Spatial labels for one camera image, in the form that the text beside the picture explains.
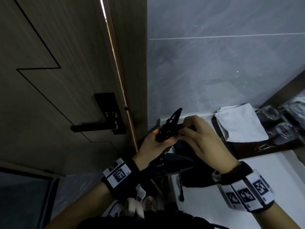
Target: door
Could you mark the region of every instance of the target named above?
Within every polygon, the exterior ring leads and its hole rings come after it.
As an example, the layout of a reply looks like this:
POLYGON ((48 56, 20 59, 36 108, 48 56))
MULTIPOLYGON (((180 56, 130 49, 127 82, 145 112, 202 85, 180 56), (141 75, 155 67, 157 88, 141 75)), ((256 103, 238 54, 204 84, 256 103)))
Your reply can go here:
POLYGON ((134 151, 100 0, 0 2, 0 160, 69 175, 134 151), (114 93, 126 134, 70 130, 105 121, 95 93, 114 93))

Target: white cloth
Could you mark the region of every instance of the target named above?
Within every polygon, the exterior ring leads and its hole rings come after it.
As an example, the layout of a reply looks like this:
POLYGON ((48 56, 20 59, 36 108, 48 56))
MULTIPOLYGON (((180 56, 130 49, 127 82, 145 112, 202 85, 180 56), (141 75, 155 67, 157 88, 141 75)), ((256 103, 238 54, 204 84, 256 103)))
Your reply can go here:
POLYGON ((226 141, 256 142, 269 139, 251 104, 223 107, 214 115, 226 141))

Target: wall tile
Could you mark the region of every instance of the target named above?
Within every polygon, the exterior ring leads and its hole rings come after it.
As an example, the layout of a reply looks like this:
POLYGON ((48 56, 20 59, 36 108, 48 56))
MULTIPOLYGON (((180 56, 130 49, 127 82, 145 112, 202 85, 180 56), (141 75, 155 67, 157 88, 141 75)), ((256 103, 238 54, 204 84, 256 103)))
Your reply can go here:
POLYGON ((148 41, 148 123, 251 103, 259 106, 305 65, 305 35, 148 41))
POLYGON ((148 0, 148 38, 305 32, 305 0, 148 0))

